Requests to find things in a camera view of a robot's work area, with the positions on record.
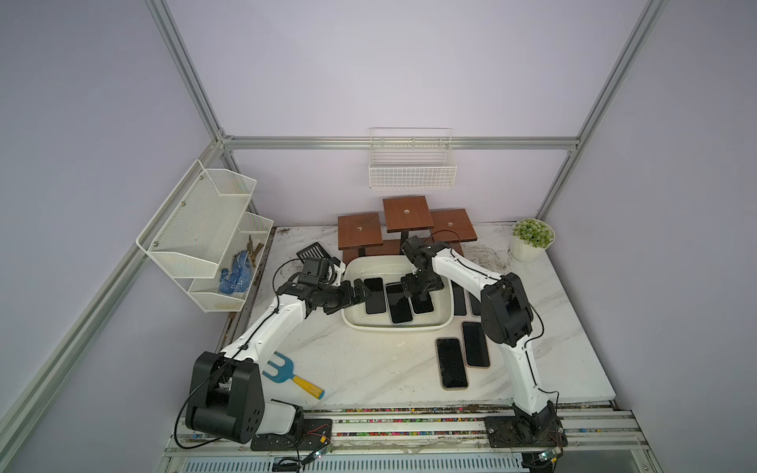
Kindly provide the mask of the black phone cream case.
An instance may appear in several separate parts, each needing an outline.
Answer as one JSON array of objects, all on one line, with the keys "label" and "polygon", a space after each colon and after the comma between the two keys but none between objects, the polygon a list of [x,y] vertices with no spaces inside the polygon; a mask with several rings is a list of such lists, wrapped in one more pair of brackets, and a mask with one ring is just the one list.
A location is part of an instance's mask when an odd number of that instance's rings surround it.
[{"label": "black phone cream case", "polygon": [[384,280],[382,278],[368,278],[364,280],[370,295],[365,301],[367,315],[381,315],[388,309],[386,307],[386,294],[384,293]]}]

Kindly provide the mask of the black phone beige case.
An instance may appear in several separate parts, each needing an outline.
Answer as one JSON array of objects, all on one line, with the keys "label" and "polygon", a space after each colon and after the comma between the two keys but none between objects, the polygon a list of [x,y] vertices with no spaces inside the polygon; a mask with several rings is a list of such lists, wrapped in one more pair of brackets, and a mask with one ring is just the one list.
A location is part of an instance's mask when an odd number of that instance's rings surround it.
[{"label": "black phone beige case", "polygon": [[412,311],[416,315],[427,315],[435,311],[434,303],[430,294],[413,295],[410,298]]}]

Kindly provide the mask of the black phone mint case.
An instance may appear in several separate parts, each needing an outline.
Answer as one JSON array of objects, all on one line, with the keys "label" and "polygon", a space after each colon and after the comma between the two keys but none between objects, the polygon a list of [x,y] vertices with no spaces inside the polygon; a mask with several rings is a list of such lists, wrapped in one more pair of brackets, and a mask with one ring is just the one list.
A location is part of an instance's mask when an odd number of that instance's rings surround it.
[{"label": "black phone mint case", "polygon": [[401,283],[386,285],[386,299],[393,324],[406,324],[413,321],[413,313],[408,297]]}]

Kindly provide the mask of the white plastic storage box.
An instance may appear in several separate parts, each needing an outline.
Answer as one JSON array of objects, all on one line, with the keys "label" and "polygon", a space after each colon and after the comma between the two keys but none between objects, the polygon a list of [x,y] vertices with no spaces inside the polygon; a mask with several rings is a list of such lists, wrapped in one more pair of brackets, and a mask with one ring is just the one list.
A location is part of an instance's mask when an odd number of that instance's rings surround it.
[{"label": "white plastic storage box", "polygon": [[430,331],[448,326],[455,309],[451,282],[443,278],[443,289],[429,292],[425,299],[408,298],[400,280],[414,271],[415,267],[405,256],[365,256],[352,260],[346,266],[344,279],[351,283],[381,279],[382,284],[368,284],[373,293],[369,303],[383,296],[386,310],[369,313],[366,303],[353,305],[341,311],[344,322],[351,328],[374,332]]}]

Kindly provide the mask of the black phone grey case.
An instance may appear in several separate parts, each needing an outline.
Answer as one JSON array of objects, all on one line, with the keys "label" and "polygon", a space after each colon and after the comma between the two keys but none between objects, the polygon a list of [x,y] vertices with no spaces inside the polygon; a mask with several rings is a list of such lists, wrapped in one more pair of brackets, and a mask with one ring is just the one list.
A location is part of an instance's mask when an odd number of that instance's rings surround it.
[{"label": "black phone grey case", "polygon": [[451,283],[451,289],[453,289],[453,315],[455,317],[466,317],[467,303],[465,290],[455,282]]}]

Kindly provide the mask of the black phone pink case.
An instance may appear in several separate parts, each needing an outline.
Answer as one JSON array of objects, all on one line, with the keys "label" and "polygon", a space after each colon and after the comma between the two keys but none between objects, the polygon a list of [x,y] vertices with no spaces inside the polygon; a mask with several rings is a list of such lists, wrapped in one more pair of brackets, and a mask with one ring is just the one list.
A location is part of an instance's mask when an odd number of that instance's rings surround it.
[{"label": "black phone pink case", "polygon": [[467,366],[489,368],[491,361],[482,324],[480,322],[464,322],[461,328]]}]

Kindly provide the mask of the black phone tan case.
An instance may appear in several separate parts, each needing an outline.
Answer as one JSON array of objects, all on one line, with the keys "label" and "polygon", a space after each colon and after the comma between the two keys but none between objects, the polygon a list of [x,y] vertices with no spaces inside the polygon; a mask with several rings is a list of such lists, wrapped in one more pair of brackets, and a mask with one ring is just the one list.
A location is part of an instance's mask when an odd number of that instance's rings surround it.
[{"label": "black phone tan case", "polygon": [[441,384],[445,389],[467,389],[468,378],[463,360],[461,341],[457,338],[438,338],[436,350]]}]

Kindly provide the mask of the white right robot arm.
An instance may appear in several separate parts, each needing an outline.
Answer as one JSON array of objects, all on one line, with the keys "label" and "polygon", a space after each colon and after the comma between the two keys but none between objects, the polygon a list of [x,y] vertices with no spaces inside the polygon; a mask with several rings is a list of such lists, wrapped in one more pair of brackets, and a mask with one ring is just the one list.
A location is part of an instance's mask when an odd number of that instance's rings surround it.
[{"label": "white right robot arm", "polygon": [[555,419],[556,405],[541,388],[532,360],[534,309],[520,277],[488,270],[441,242],[419,248],[408,244],[402,253],[414,266],[414,271],[401,279],[406,295],[425,295],[443,279],[478,295],[483,331],[504,356],[516,413],[531,421]]}]

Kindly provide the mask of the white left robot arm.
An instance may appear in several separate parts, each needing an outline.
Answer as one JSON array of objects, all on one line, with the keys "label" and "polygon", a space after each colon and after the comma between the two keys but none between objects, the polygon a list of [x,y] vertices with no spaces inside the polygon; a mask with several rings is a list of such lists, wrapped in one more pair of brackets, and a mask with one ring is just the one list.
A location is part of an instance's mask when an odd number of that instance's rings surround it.
[{"label": "white left robot arm", "polygon": [[204,435],[248,443],[259,435],[297,429],[300,408],[265,398],[262,369],[291,332],[315,309],[332,315],[360,305],[371,291],[361,280],[337,285],[287,282],[267,311],[219,353],[205,352],[192,369],[185,425]]}]

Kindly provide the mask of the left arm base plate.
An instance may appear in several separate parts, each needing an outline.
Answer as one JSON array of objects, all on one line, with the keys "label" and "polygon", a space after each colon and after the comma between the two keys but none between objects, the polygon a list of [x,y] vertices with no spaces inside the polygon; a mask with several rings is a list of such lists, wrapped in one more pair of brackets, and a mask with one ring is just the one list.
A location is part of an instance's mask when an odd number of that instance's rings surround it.
[{"label": "left arm base plate", "polygon": [[250,442],[252,451],[299,451],[310,453],[330,443],[333,421],[326,418],[305,418],[297,421],[284,435],[256,435]]}]

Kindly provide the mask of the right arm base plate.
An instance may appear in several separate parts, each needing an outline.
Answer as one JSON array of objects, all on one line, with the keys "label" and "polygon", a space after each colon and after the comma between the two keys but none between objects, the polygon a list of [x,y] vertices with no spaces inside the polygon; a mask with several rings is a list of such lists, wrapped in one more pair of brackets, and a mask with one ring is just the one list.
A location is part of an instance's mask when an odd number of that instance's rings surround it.
[{"label": "right arm base plate", "polygon": [[514,407],[514,416],[487,416],[484,429],[490,447],[565,447],[567,437],[552,402],[535,414]]}]

